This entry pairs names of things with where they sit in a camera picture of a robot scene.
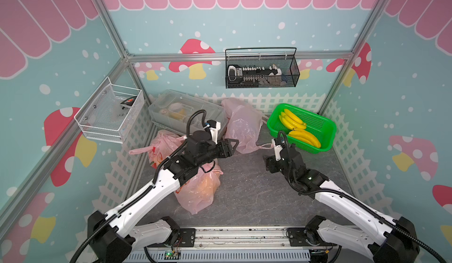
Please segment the pink plastic bag back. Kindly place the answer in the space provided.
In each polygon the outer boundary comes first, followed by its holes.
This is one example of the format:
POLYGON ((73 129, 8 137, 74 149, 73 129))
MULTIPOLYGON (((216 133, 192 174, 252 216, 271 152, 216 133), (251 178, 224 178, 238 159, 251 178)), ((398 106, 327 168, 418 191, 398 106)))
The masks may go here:
POLYGON ((249 154, 261 149, 272 149, 273 144, 257 145, 264 114, 252 105, 237 98, 226 98, 221 102, 228 118, 224 138, 237 139, 237 151, 249 154))

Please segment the pink plastic bag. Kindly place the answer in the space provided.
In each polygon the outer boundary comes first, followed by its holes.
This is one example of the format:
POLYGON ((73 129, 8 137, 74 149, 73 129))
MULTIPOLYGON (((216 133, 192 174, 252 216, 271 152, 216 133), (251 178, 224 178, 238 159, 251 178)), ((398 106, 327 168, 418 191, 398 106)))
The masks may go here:
POLYGON ((129 155, 147 154, 151 166, 156 169, 160 163, 172 154, 185 141, 186 136, 180 136, 168 130, 160 130, 147 147, 130 150, 129 155))
POLYGON ((221 102, 228 118, 224 138, 237 139, 237 151, 249 154, 261 149, 272 149, 273 144, 257 145, 264 114, 252 105, 237 98, 226 98, 221 102))
POLYGON ((218 159, 215 159, 204 164, 193 178, 174 193, 182 208, 192 215, 207 208, 214 201, 214 195, 221 185, 220 177, 223 175, 217 161, 218 159))

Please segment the yellow banana bunch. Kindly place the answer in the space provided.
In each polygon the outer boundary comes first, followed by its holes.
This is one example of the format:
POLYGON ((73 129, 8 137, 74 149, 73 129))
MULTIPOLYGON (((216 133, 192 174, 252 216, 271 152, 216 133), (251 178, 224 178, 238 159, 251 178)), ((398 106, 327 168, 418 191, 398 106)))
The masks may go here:
POLYGON ((290 130, 289 136, 315 148, 321 147, 321 143, 317 137, 307 131, 307 124, 289 109, 281 111, 278 118, 283 126, 290 130))

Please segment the pink plastic bag front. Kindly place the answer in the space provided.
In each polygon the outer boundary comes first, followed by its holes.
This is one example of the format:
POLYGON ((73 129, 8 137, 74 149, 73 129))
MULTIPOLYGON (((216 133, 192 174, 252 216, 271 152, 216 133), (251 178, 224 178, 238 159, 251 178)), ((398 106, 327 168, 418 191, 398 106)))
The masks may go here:
POLYGON ((147 154, 151 166, 156 169, 160 163, 172 154, 185 141, 186 136, 180 136, 168 130, 160 130, 147 147, 130 150, 129 155, 147 154))

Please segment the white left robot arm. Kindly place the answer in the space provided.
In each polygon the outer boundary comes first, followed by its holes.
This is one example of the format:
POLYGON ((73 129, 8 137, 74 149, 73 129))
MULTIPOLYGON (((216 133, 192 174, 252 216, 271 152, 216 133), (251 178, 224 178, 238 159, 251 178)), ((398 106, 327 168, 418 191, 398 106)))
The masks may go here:
POLYGON ((169 217, 155 223, 139 225, 160 201, 172 194, 206 164, 234 155, 237 139, 218 139, 219 122, 206 120, 206 110, 196 111, 187 121, 183 143, 158 165, 154 178, 106 213, 96 211, 87 221, 87 239, 70 259, 78 261, 90 247, 99 263, 122 263, 136 249, 153 244, 173 245, 179 226, 169 217))

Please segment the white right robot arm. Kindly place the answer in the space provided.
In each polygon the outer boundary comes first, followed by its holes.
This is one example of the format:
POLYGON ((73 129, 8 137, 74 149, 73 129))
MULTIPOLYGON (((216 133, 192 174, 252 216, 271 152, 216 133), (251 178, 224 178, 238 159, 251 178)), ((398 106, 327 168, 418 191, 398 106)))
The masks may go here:
POLYGON ((304 230, 309 244, 336 244, 375 263, 413 263, 421 249, 438 262, 445 261, 437 251, 417 238, 411 221, 404 217, 395 219, 374 210, 342 190, 326 175, 307 168, 295 144, 288 142, 284 131, 277 134, 272 144, 274 155, 265 159, 267 171, 282 173, 299 195, 309 196, 329 206, 355 225, 355 228, 350 228, 316 216, 304 230))

